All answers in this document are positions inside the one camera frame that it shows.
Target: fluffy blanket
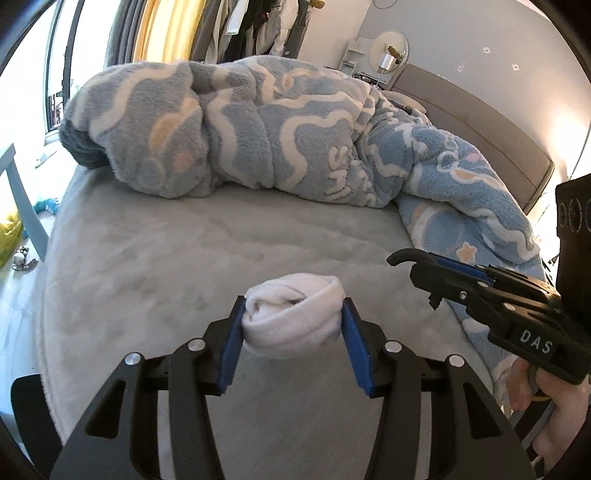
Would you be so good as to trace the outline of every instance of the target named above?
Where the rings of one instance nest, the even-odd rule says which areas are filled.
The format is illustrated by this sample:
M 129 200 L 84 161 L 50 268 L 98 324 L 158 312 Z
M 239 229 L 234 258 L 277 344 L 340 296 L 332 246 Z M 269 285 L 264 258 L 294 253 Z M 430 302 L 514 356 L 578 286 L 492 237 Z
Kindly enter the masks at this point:
M 334 70 L 270 56 L 116 66 L 72 99 L 60 135 L 79 164 L 165 198 L 231 181 L 360 207 L 395 200 L 415 247 L 543 278 L 531 225 L 474 146 Z M 501 387 L 513 357 L 452 307 Z

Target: hanging clothes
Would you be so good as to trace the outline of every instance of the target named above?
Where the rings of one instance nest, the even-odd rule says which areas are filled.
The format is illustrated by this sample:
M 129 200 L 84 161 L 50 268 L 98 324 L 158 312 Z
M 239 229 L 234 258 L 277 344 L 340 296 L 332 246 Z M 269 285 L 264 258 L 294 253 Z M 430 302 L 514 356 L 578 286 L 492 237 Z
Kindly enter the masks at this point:
M 259 30 L 256 38 L 256 54 L 269 54 L 282 57 L 285 43 L 296 19 L 298 18 L 298 0 L 275 0 L 269 12 L 268 21 Z
M 253 38 L 257 38 L 260 28 L 269 18 L 274 0 L 250 0 L 246 13 L 236 35 L 230 39 L 228 47 L 223 55 L 223 61 L 234 61 L 248 57 L 255 53 Z
M 216 40 L 216 44 L 219 42 L 219 28 L 217 34 L 214 34 L 214 32 L 216 23 L 223 10 L 223 3 L 225 2 L 222 2 L 222 0 L 207 0 L 205 2 L 201 20 L 199 21 L 199 26 L 197 27 L 197 33 L 195 33 L 195 38 L 193 39 L 191 56 L 189 57 L 190 60 L 205 60 L 209 44 L 213 40 Z
M 221 1 L 212 35 L 210 36 L 210 43 L 207 47 L 205 63 L 218 63 L 221 61 L 232 38 L 225 33 L 226 24 L 230 19 L 232 11 L 236 8 L 237 2 L 238 0 Z
M 298 0 L 300 4 L 299 13 L 290 34 L 285 43 L 283 56 L 290 59 L 296 59 L 300 54 L 301 45 L 304 43 L 304 37 L 310 23 L 310 8 L 308 0 Z

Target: white wall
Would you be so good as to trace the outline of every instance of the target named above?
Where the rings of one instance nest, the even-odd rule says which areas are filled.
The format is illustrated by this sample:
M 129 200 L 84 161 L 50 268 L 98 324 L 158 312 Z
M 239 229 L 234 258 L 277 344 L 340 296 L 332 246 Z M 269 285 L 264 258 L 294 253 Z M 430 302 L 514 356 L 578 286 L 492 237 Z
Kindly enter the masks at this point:
M 323 9 L 312 10 L 298 59 L 338 68 L 349 40 L 357 37 L 372 0 L 324 1 Z
M 491 105 L 547 152 L 562 180 L 571 173 L 591 121 L 591 85 L 548 19 L 515 0 L 398 0 L 371 6 L 359 36 L 388 30 L 407 37 L 409 63 Z

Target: white sock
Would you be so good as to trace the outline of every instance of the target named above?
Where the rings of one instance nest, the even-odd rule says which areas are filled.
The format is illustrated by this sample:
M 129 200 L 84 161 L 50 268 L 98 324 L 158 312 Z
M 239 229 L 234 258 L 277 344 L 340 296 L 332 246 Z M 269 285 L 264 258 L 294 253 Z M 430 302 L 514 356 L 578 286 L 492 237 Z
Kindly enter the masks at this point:
M 340 335 L 345 292 L 337 277 L 307 273 L 268 280 L 246 292 L 245 347 L 270 358 L 313 352 Z

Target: chair leg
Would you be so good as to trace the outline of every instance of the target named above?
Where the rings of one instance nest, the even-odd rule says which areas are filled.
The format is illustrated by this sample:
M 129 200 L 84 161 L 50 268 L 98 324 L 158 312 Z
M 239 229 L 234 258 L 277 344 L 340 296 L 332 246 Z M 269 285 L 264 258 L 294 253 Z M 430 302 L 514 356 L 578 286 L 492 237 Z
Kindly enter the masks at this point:
M 18 214 L 21 217 L 22 224 L 25 226 L 25 229 L 27 229 L 39 258 L 42 261 L 45 261 L 49 236 L 43 228 L 35 210 L 31 206 L 31 202 L 29 201 L 25 187 L 22 185 L 21 177 L 18 174 L 17 165 L 14 163 L 14 159 L 6 167 L 6 173 L 8 174 L 8 182 L 10 183 L 10 189 L 12 190 L 14 201 L 17 204 Z

